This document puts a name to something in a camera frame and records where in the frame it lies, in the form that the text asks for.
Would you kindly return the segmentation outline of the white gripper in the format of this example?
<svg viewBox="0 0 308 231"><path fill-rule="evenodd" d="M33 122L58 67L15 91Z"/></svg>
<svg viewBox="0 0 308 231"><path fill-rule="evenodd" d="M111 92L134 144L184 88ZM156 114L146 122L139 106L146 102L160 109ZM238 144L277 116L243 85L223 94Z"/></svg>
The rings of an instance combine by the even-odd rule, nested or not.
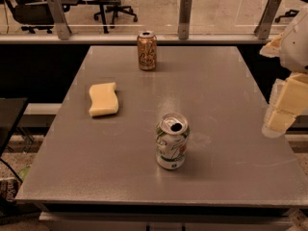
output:
<svg viewBox="0 0 308 231"><path fill-rule="evenodd" d="M286 80L276 79L270 93L269 106L264 116L262 134L278 138L308 108L308 6L273 40L264 45L260 54L280 58L280 64L292 73Z"/></svg>

